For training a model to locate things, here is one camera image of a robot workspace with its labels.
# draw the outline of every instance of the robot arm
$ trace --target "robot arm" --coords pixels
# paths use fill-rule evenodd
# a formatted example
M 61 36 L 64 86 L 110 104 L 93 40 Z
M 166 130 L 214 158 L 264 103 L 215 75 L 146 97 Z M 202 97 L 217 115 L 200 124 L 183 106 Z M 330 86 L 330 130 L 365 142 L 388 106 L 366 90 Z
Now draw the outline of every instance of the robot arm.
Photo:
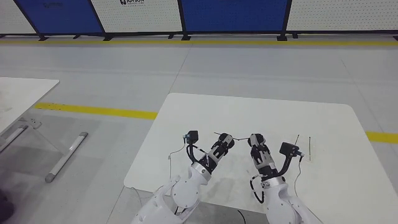
M 300 162 L 304 157 L 299 147 L 286 142 L 282 143 L 280 153 L 285 155 L 283 168 L 278 172 L 271 153 L 266 145 L 266 140 L 261 134 L 252 134 L 248 139 L 252 147 L 251 156 L 260 173 L 263 188 L 262 197 L 259 198 L 252 186 L 253 177 L 250 181 L 254 195 L 260 203 L 264 203 L 264 195 L 267 199 L 267 218 L 270 224 L 321 224 L 316 217 L 296 196 L 290 196 L 283 175 L 289 168 L 293 157 L 300 156 Z
M 200 202 L 199 186 L 207 185 L 211 179 L 211 173 L 217 167 L 221 158 L 234 146 L 232 136 L 223 133 L 211 147 L 211 151 L 205 153 L 198 161 L 193 154 L 193 148 L 197 148 L 193 144 L 198 141 L 198 132 L 190 131 L 184 136 L 184 140 L 187 140 L 187 153 L 192 161 L 192 165 L 188 168 L 188 177 L 181 179 L 178 175 L 163 185 L 140 209 L 133 219 L 132 224 L 183 223 L 193 213 Z M 166 204 L 164 197 L 167 192 L 170 192 L 174 207 L 182 209 L 180 213 L 177 210 L 173 212 Z

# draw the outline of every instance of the table leg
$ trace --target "table leg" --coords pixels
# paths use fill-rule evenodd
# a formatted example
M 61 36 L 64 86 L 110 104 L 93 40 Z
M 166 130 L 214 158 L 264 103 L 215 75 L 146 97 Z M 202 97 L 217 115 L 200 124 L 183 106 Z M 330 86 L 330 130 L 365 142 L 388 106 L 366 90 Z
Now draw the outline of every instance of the table leg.
M 17 138 L 21 133 L 23 133 L 27 129 L 27 125 L 22 125 L 19 126 L 18 129 L 16 129 L 13 133 L 11 133 L 8 138 L 2 138 L 0 137 L 0 140 L 4 143 L 2 146 L 0 146 L 0 152 L 4 150 L 15 138 Z
M 39 128 L 45 129 L 45 126 L 43 126 L 43 124 L 41 122 L 36 121 L 30 114 L 25 113 L 24 119 L 26 119 L 27 123 L 33 127 L 33 130 L 40 137 L 42 137 L 42 139 L 46 140 L 49 144 L 51 144 L 54 148 L 56 148 L 63 154 L 63 156 L 57 162 L 57 164 L 54 166 L 54 168 L 45 177 L 45 181 L 50 183 L 54 180 L 55 176 L 62 169 L 62 167 L 66 164 L 66 162 L 68 161 L 70 156 L 72 156 L 72 154 L 76 151 L 77 147 L 84 140 L 84 138 L 87 137 L 88 133 L 86 133 L 86 132 L 80 133 L 79 136 L 76 138 L 75 142 L 73 142 L 72 146 L 66 147 L 58 141 L 47 139 L 42 133 L 40 133 L 38 129 Z

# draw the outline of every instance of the white tabletop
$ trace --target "white tabletop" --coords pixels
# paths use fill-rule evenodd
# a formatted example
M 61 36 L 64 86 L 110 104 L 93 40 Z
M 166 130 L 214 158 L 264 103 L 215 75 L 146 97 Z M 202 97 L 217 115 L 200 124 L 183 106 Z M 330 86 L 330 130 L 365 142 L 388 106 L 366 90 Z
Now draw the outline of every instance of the white tabletop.
M 126 178 L 126 187 L 153 192 L 169 179 L 172 151 L 183 145 L 182 135 L 199 131 L 197 146 L 209 151 L 217 133 L 246 138 L 261 133 L 277 164 L 282 141 L 298 142 L 311 161 L 302 162 L 298 196 L 324 223 L 396 223 L 398 197 L 348 105 L 264 100 L 227 96 L 170 94 L 157 115 Z M 185 150 L 172 156 L 172 175 L 187 175 L 190 160 Z M 256 175 L 246 141 L 239 141 L 221 160 L 201 201 L 265 213 L 254 198 L 249 179 Z M 293 159 L 285 177 L 289 192 L 298 174 Z
M 59 82 L 59 80 L 0 77 L 0 135 Z

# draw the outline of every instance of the floor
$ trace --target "floor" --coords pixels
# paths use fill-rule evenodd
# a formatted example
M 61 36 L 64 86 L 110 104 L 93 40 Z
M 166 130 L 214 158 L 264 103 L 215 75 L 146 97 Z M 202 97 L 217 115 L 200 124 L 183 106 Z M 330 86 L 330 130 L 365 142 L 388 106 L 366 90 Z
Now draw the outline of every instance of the floor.
M 397 71 L 398 46 L 0 45 L 0 76 L 61 81 L 46 102 L 158 111 L 178 92 L 344 103 L 364 130 L 387 133 L 398 133 Z M 60 154 L 32 131 L 1 154 L 0 188 L 17 206 L 6 223 L 130 223 L 140 203 L 123 180 L 152 121 L 31 113 L 65 144 L 82 131 L 90 135 L 51 184 L 44 177 Z M 398 144 L 372 145 L 398 191 Z M 150 193 L 139 193 L 148 200 Z M 247 223 L 267 223 L 264 215 L 243 215 Z M 236 210 L 201 204 L 187 223 L 243 219 Z

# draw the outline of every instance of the yellow stripe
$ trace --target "yellow stripe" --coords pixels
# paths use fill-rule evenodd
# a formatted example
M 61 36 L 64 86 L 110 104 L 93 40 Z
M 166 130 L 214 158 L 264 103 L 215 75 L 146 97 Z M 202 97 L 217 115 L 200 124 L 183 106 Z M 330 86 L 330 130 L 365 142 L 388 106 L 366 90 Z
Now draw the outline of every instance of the yellow stripe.
M 388 142 L 390 144 L 398 144 L 398 133 L 374 133 L 367 131 L 366 135 L 372 142 Z
M 54 110 L 54 111 L 69 111 L 73 113 L 88 113 L 98 114 L 107 116 L 118 116 L 127 118 L 138 118 L 138 119 L 156 119 L 157 113 L 151 111 L 138 111 L 138 110 L 124 110 L 115 108 L 101 108 L 94 106 L 75 106 L 75 105 L 63 105 L 55 103 L 37 103 L 35 105 L 37 109 L 43 110 Z M 366 135 L 372 142 L 387 142 L 391 144 L 398 144 L 398 133 L 375 133 L 367 131 Z
M 100 114 L 108 116 L 151 119 L 151 120 L 156 119 L 157 116 L 157 113 L 151 111 L 100 108 L 93 106 L 74 106 L 74 105 L 63 105 L 63 104 L 46 103 L 46 102 L 37 103 L 35 105 L 35 108 L 43 110 L 69 111 L 73 113 Z
M 396 41 L 260 41 L 260 40 L 46 40 L 38 42 L 32 40 L 0 40 L 0 44 L 77 44 L 77 45 L 118 45 L 118 44 L 196 44 L 196 45 L 308 45 L 308 46 L 398 46 Z

